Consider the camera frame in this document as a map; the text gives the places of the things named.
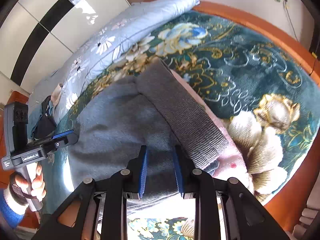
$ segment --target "wooden bed frame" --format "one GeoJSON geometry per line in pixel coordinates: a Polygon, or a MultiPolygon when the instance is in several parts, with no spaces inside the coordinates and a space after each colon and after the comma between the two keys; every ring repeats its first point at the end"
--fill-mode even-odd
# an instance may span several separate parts
{"type": "MultiPolygon", "coordinates": [[[[226,5],[201,1],[194,10],[217,15],[244,25],[273,41],[286,51],[320,87],[320,63],[300,43],[271,23],[226,5]]],[[[320,135],[316,136],[305,160],[287,184],[265,205],[279,225],[292,231],[306,207],[320,169],[320,135]]]]}

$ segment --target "black device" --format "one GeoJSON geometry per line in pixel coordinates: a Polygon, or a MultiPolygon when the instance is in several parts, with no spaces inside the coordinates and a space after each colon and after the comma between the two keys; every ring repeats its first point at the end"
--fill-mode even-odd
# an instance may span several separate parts
{"type": "MultiPolygon", "coordinates": [[[[27,137],[28,105],[14,102],[4,107],[4,140],[6,156],[1,159],[5,171],[14,169],[28,182],[29,187],[25,194],[31,194],[31,179],[28,164],[41,161],[61,147],[74,144],[78,136],[73,130],[55,136],[28,143],[27,137]]],[[[40,210],[42,203],[38,199],[27,198],[31,211],[40,210]]]]}
{"type": "MultiPolygon", "coordinates": [[[[181,196],[196,199],[194,240],[221,238],[217,197],[222,198],[227,240],[289,240],[278,223],[238,179],[214,179],[207,172],[196,169],[179,145],[172,154],[181,196]]],[[[85,179],[40,227],[32,240],[80,240],[84,238],[83,233],[88,225],[90,232],[85,239],[95,240],[97,219],[94,218],[99,216],[99,203],[103,195],[106,199],[100,239],[127,240],[126,201],[140,199],[143,195],[147,156],[147,147],[142,146],[139,156],[109,179],[85,179]],[[74,226],[60,224],[60,215],[76,199],[81,199],[81,203],[74,226]],[[89,211],[92,201],[96,203],[94,212],[89,211]]]]}

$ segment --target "hand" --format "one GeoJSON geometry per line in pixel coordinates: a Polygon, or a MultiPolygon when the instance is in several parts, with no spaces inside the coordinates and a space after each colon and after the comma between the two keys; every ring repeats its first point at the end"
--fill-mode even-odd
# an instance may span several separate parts
{"type": "MultiPolygon", "coordinates": [[[[28,188],[28,182],[22,176],[16,175],[15,180],[17,185],[20,188],[22,189],[28,188]]],[[[44,186],[45,186],[45,183],[43,181],[42,167],[40,163],[38,163],[36,168],[36,178],[32,181],[31,195],[36,196],[40,202],[47,194],[47,191],[44,189],[44,186]]]]}

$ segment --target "power cord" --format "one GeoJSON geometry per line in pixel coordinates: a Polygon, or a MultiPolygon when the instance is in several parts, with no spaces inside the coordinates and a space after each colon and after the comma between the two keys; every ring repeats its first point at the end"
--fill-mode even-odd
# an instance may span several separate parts
{"type": "Polygon", "coordinates": [[[289,15],[287,2],[288,2],[288,0],[284,0],[284,8],[285,8],[285,9],[286,9],[286,11],[287,11],[287,14],[288,14],[288,17],[289,17],[289,21],[290,21],[291,27],[292,27],[292,29],[293,29],[294,36],[296,37],[297,42],[299,42],[299,40],[298,40],[298,38],[297,38],[297,35],[296,35],[296,32],[295,32],[295,30],[294,30],[293,24],[292,24],[292,21],[291,21],[290,15],[289,15]]]}

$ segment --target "silver bolt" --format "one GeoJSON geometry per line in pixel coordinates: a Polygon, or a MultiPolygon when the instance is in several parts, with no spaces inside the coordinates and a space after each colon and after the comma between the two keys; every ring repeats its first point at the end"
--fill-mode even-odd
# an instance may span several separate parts
{"type": "Polygon", "coordinates": [[[201,171],[201,169],[194,169],[194,170],[192,171],[192,173],[193,173],[194,175],[200,175],[200,174],[202,173],[202,171],[201,171]]]}
{"type": "Polygon", "coordinates": [[[130,174],[130,170],[128,170],[128,169],[123,169],[123,170],[121,170],[121,175],[129,175],[130,174]]]}
{"type": "Polygon", "coordinates": [[[231,177],[231,178],[229,179],[229,182],[230,182],[231,184],[238,184],[239,180],[238,180],[237,178],[231,177]]]}
{"type": "Polygon", "coordinates": [[[84,184],[89,184],[89,183],[91,183],[92,182],[92,178],[91,177],[86,177],[86,178],[84,178],[84,180],[83,180],[83,183],[84,184]]]}

